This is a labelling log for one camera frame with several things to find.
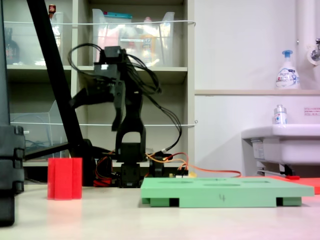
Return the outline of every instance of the blue pump cap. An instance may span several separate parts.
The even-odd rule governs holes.
[[[285,50],[282,52],[285,58],[290,58],[290,54],[293,54],[294,52],[291,50]]]

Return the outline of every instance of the white wire rail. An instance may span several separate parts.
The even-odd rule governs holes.
[[[4,21],[5,24],[34,24],[33,22],[24,22],[24,21]],[[126,22],[126,23],[52,23],[52,25],[143,25],[143,24],[163,24],[163,23],[189,23],[196,26],[195,21],[191,20],[173,20],[173,21],[152,21],[152,22]]]
[[[11,124],[31,124],[31,125],[63,125],[62,123],[48,123],[48,122],[19,122],[19,121],[12,121]],[[198,121],[194,124],[181,124],[181,127],[194,127],[196,126]],[[80,123],[80,126],[95,126],[95,127],[111,127],[112,124],[83,124]],[[174,124],[145,124],[145,127],[175,127]]]

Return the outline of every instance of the shelf board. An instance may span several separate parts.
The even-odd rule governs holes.
[[[43,161],[24,161],[22,163],[23,167],[48,167],[48,162],[46,160]]]
[[[120,168],[121,167],[121,162],[113,162],[112,166],[114,168]],[[180,167],[182,164],[182,162],[168,162],[164,164],[164,167],[166,168],[178,168]],[[22,163],[23,167],[48,167],[48,162],[47,161],[24,161]],[[149,162],[145,161],[145,162],[140,162],[140,167],[141,168],[148,168],[149,167]]]
[[[94,72],[93,66],[78,66],[78,68],[82,71],[86,71],[90,73]],[[163,85],[183,84],[188,73],[187,67],[153,66],[153,67],[149,67],[149,69],[155,72],[160,83]],[[136,71],[138,72],[139,76],[143,81],[145,81],[146,83],[151,82],[151,79],[146,71],[140,68],[136,68]]]
[[[7,65],[10,83],[49,83],[46,66],[38,65]],[[70,84],[71,66],[63,66],[65,77]]]
[[[89,0],[91,4],[114,4],[114,5],[183,5],[184,0]]]
[[[307,90],[307,89],[283,89],[283,90],[195,90],[196,96],[319,96],[320,90]]]

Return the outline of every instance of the dark bottle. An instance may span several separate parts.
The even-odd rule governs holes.
[[[4,28],[6,64],[17,64],[20,58],[18,44],[12,40],[12,31],[11,27]]]
[[[50,21],[52,20],[54,14],[56,13],[56,10],[57,10],[56,5],[54,5],[54,4],[49,5],[49,9],[48,9],[49,14],[48,15],[49,15]]]

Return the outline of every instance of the orange wire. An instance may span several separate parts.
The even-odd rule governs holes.
[[[188,170],[189,156],[188,156],[188,154],[186,154],[185,152],[177,152],[177,153],[175,153],[175,154],[172,154],[172,155],[170,155],[170,156],[165,157],[163,160],[168,160],[169,158],[174,157],[174,156],[176,156],[176,155],[180,155],[180,154],[183,154],[183,155],[186,156],[186,166],[185,166],[185,169]]]
[[[235,170],[210,170],[210,169],[204,169],[204,168],[200,168],[200,167],[197,167],[197,166],[194,166],[194,165],[191,165],[191,164],[187,164],[185,160],[180,159],[180,158],[175,158],[175,159],[172,159],[172,160],[160,161],[160,160],[154,159],[154,158],[152,157],[154,154],[149,155],[149,154],[146,153],[146,155],[147,155],[148,158],[150,158],[151,160],[153,160],[153,161],[155,161],[155,162],[158,162],[158,163],[169,163],[169,162],[174,162],[174,161],[180,161],[180,162],[183,162],[183,164],[182,164],[181,166],[186,165],[186,166],[189,166],[189,167],[194,168],[194,169],[198,169],[198,170],[203,171],[203,172],[208,172],[208,173],[231,173],[231,174],[238,174],[238,175],[234,176],[234,178],[239,178],[239,177],[241,177],[241,172],[240,172],[240,171],[235,171]]]
[[[95,175],[98,175],[99,178],[102,178],[102,179],[108,179],[108,178],[109,178],[109,177],[100,175],[100,173],[98,172],[98,166],[99,166],[106,158],[108,158],[108,157],[105,156],[104,158],[102,158],[102,159],[98,162],[98,164],[97,164],[96,167],[95,167],[95,171],[94,171],[94,172],[95,172]]]

